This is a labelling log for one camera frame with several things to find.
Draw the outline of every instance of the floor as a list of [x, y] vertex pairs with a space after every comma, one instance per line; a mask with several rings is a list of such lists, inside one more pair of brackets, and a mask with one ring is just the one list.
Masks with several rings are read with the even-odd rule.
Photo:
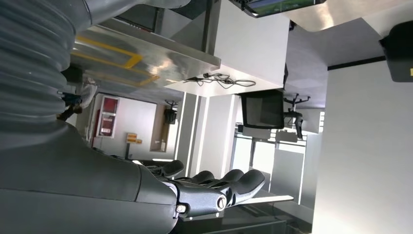
[[296, 27], [288, 40], [286, 91], [311, 96], [298, 108], [324, 108], [327, 67], [383, 56], [380, 39], [363, 19], [315, 33]]

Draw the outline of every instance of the white wall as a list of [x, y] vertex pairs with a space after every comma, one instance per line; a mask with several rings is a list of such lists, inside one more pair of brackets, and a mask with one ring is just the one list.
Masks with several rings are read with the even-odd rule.
[[[96, 96], [94, 118], [102, 104], [102, 94]], [[131, 144], [129, 154], [134, 159], [151, 160], [153, 158], [173, 159], [177, 124], [169, 128], [168, 145], [166, 153], [150, 152], [150, 140], [155, 120], [156, 104], [142, 102], [127, 98], [120, 98], [116, 113], [116, 127], [114, 138], [95, 137], [94, 147], [103, 150], [109, 155], [124, 157], [126, 152], [126, 134], [136, 133], [141, 145]]]
[[313, 234], [411, 234], [413, 83], [385, 61], [329, 72]]

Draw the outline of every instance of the office chair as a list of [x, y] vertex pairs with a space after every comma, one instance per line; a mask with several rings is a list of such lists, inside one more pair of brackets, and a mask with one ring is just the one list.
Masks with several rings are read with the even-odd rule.
[[303, 100], [301, 98], [298, 100], [298, 97], [299, 97], [299, 94], [296, 94], [296, 96], [292, 100], [289, 100], [286, 97], [284, 98], [285, 102], [290, 103], [292, 105], [291, 108], [288, 108], [288, 112], [284, 112], [284, 117], [295, 119], [294, 125], [297, 130], [297, 137], [298, 139], [302, 140], [302, 123], [304, 122], [304, 120], [302, 119], [302, 114], [296, 112], [295, 109], [296, 109], [297, 104], [307, 102], [310, 100], [311, 97], [308, 96], [307, 100]]
[[[298, 99], [299, 94], [289, 100], [281, 90], [265, 90], [239, 94], [241, 96], [244, 126], [255, 129], [283, 129], [285, 118], [294, 118], [297, 137], [302, 139], [302, 114], [295, 111], [296, 105], [309, 101]], [[284, 102], [292, 104], [284, 112]]]

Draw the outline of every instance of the black speaker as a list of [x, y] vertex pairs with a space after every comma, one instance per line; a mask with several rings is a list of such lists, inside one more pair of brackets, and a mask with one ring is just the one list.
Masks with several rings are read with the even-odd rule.
[[396, 25], [380, 41], [394, 82], [413, 82], [413, 21]]

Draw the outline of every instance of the white column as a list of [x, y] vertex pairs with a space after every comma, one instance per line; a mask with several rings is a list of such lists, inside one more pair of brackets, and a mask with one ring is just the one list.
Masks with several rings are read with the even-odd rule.
[[197, 126], [199, 96], [185, 93], [178, 107], [178, 134], [175, 143], [174, 159], [184, 164], [184, 170], [176, 178], [188, 176], [194, 145], [194, 132]]
[[235, 95], [201, 100], [191, 176], [208, 170], [221, 178], [229, 171], [238, 100]]

